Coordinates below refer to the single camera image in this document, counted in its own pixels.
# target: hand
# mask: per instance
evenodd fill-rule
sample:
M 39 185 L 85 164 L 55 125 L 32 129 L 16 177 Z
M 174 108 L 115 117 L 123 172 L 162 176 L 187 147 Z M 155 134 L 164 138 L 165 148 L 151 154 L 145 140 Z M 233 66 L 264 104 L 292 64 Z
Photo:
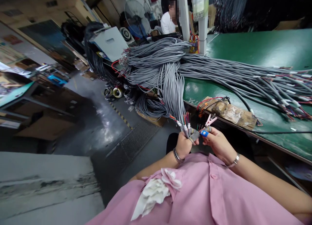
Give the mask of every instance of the hand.
M 193 145 L 198 145 L 199 140 L 194 141 Z M 175 150 L 180 159 L 185 159 L 192 148 L 192 141 L 187 139 L 184 132 L 179 133 L 178 143 L 176 144 Z
M 237 153 L 222 132 L 211 127 L 211 132 L 207 137 L 203 137 L 203 139 L 203 144 L 209 145 L 216 156 L 227 166 L 234 162 Z

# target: green workbench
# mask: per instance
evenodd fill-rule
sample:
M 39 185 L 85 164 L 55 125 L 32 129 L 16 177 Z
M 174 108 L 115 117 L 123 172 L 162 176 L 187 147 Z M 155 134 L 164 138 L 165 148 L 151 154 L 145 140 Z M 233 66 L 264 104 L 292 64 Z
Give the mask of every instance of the green workbench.
M 207 55 L 212 58 L 233 60 L 261 66 L 293 67 L 293 70 L 312 69 L 312 29 L 228 33 L 208 35 Z M 242 101 L 227 88 L 204 80 L 185 78 L 183 99 L 197 106 L 206 96 L 229 96 L 235 106 L 246 108 Z M 312 131 L 312 121 L 296 119 L 289 122 L 278 110 L 247 99 L 262 127 L 254 131 Z M 304 109 L 312 114 L 311 106 Z M 312 134 L 257 134 L 259 139 L 305 162 L 312 163 Z

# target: silver bracelet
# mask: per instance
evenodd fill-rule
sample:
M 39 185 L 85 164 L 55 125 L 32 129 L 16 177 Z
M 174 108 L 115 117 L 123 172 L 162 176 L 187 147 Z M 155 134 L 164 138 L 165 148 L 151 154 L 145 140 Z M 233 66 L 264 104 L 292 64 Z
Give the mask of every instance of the silver bracelet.
M 235 165 L 237 164 L 237 162 L 238 162 L 239 159 L 240 159 L 240 154 L 237 153 L 234 162 L 233 162 L 231 165 L 229 165 L 228 168 L 231 168 L 231 167 L 235 166 Z
M 175 159 L 176 159 L 176 161 L 177 161 L 178 163 L 183 163 L 184 160 L 179 158 L 178 153 L 176 152 L 176 149 L 175 149 L 175 148 L 173 149 L 173 154 L 174 154 Z

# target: red wire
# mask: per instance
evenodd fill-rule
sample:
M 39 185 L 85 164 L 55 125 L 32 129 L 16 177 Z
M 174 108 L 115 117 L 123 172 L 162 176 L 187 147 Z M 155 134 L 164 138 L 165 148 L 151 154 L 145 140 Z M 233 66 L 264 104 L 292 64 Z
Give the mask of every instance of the red wire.
M 198 108 L 199 108 L 199 106 L 200 106 L 201 103 L 206 102 L 206 101 L 209 101 L 209 100 L 212 100 L 212 99 L 215 99 L 215 98 L 209 98 L 209 99 L 206 99 L 206 100 L 201 101 L 201 102 L 198 104 L 198 106 L 197 106 L 197 110 L 198 110 Z
M 120 73 L 113 67 L 113 65 L 114 65 L 115 63 L 117 63 L 117 62 L 119 62 L 119 60 L 116 60 L 115 62 L 113 62 L 113 63 L 111 64 L 111 67 L 112 67 L 112 69 L 113 69 L 115 72 L 117 72 L 118 74 L 120 74 Z M 141 86 L 141 85 L 139 85 L 139 84 L 137 84 L 137 85 L 140 86 L 140 87 L 143 88 L 143 89 L 149 90 L 149 89 L 144 88 L 143 86 Z

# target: tape roll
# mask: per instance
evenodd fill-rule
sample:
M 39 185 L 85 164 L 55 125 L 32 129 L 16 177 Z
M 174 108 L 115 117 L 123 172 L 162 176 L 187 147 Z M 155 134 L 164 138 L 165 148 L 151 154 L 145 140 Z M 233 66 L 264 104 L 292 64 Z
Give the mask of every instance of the tape roll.
M 131 90 L 126 90 L 126 91 L 123 93 L 123 95 L 124 95 L 125 98 L 131 98 L 131 97 L 132 97 Z
M 206 130 L 201 130 L 200 134 L 204 137 L 207 137 L 209 132 L 207 132 Z
M 123 96 L 123 91 L 120 88 L 114 88 L 113 95 L 116 98 L 121 98 Z
M 124 89 L 126 89 L 126 90 L 131 89 L 131 87 L 130 87 L 129 85 L 127 85 L 127 84 L 124 84 L 123 87 L 124 87 Z
M 106 88 L 104 90 L 104 94 L 105 94 L 105 96 L 112 96 L 113 95 L 113 89 Z

